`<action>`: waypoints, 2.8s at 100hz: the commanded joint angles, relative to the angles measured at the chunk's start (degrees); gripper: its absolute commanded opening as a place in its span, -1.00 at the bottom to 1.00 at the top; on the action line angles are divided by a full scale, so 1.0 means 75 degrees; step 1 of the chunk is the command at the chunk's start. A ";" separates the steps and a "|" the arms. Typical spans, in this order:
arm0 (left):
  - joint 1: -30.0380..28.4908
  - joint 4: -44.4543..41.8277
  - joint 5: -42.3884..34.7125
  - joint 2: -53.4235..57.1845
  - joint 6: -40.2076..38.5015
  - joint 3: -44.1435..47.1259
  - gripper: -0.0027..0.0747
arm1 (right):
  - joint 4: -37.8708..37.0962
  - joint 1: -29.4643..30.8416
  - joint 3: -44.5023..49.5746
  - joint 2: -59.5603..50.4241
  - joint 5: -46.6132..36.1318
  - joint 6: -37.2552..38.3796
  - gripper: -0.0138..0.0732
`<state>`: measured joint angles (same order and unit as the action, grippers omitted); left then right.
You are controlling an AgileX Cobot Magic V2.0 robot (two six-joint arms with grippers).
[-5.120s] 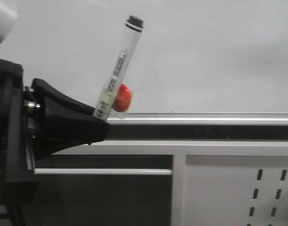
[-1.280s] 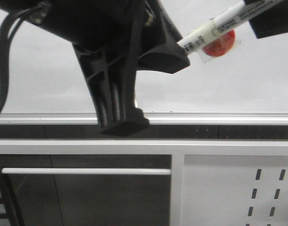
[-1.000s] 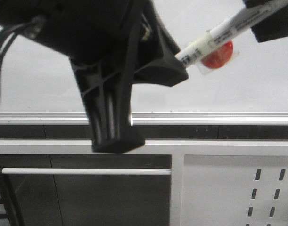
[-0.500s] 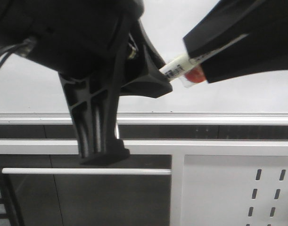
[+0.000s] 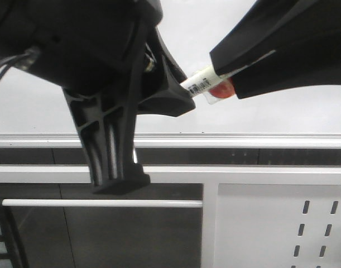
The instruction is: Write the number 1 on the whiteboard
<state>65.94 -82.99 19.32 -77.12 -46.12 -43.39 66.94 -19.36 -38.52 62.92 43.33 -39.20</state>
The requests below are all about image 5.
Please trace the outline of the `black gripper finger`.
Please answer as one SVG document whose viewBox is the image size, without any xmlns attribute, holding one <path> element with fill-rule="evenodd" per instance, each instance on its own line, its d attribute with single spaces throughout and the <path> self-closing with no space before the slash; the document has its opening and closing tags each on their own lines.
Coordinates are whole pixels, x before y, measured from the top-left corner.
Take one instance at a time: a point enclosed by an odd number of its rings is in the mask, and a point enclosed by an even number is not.
<svg viewBox="0 0 341 268">
<path fill-rule="evenodd" d="M 147 26 L 140 22 L 135 56 L 125 73 L 88 94 L 63 90 L 96 194 L 122 195 L 150 184 L 133 157 L 147 34 Z"/>
<path fill-rule="evenodd" d="M 143 74 L 138 114 L 178 117 L 195 109 L 192 97 L 180 85 L 187 76 L 168 51 L 157 28 L 148 35 L 147 45 L 155 67 Z"/>
</svg>

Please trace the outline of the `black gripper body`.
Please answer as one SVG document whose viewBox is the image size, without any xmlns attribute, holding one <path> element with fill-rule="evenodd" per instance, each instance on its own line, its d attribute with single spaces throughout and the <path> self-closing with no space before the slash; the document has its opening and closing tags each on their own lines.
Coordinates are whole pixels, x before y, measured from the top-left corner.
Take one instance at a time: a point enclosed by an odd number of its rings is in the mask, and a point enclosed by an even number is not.
<svg viewBox="0 0 341 268">
<path fill-rule="evenodd" d="M 0 80 L 15 67 L 91 93 L 125 73 L 137 26 L 162 20 L 159 1 L 0 1 Z M 143 74 L 155 67 L 146 39 Z"/>
</svg>

